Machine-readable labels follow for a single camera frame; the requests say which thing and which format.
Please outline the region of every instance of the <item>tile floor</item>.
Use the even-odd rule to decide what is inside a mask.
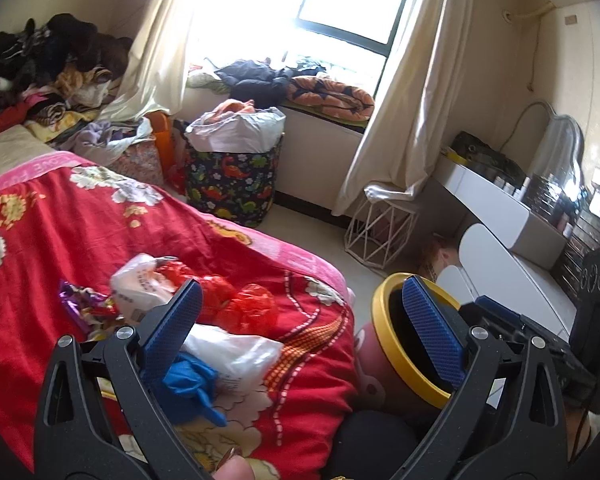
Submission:
[[[368,269],[345,252],[344,229],[274,205],[259,230],[317,254],[336,267],[355,292],[355,329],[371,320],[371,297],[387,273]]]

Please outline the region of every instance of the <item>floral blanket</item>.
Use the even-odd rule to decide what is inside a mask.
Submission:
[[[138,253],[173,255],[235,286],[275,296],[282,357],[248,396],[219,396],[226,428],[205,419],[177,428],[212,470],[242,447],[262,480],[318,478],[354,395],[353,317],[342,276],[317,256],[198,213],[155,187],[70,153],[0,177],[0,434],[33,468],[33,421],[46,363],[79,330],[61,308],[61,279],[108,293]]]

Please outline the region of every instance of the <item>curtain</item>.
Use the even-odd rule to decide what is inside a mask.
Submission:
[[[460,87],[473,0],[409,0],[374,116],[337,197],[342,215],[370,182],[415,198],[435,168]]]
[[[118,97],[102,110],[101,119],[126,121],[155,110],[168,115],[180,110],[195,8],[193,0],[149,1]]]

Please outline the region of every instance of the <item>stool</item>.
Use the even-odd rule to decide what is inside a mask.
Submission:
[[[419,205],[388,184],[372,182],[345,234],[345,251],[367,267],[384,269],[404,249],[419,216]]]

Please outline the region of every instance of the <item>baseboard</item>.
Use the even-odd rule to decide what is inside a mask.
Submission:
[[[320,221],[326,222],[327,224],[342,227],[342,229],[349,227],[351,222],[351,218],[349,216],[333,216],[330,209],[322,207],[321,205],[307,202],[306,200],[302,200],[296,196],[281,193],[279,191],[275,192],[273,203],[303,215],[310,216],[311,218],[316,218]]]

